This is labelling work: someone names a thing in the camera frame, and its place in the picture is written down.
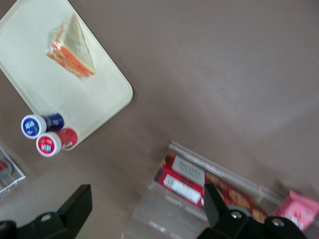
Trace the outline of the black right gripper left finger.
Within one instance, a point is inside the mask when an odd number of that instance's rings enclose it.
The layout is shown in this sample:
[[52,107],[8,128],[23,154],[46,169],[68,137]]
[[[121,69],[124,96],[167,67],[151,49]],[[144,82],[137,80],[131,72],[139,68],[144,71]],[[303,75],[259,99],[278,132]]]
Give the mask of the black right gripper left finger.
[[92,212],[91,185],[82,184],[56,212],[17,229],[17,239],[74,239]]

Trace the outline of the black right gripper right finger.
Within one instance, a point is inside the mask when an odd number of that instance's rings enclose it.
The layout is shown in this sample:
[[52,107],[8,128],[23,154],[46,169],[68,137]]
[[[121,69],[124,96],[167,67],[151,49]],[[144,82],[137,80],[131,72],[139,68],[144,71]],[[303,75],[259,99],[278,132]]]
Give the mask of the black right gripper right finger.
[[240,206],[227,206],[213,184],[204,185],[204,208],[209,222],[204,239],[258,239],[256,223]]

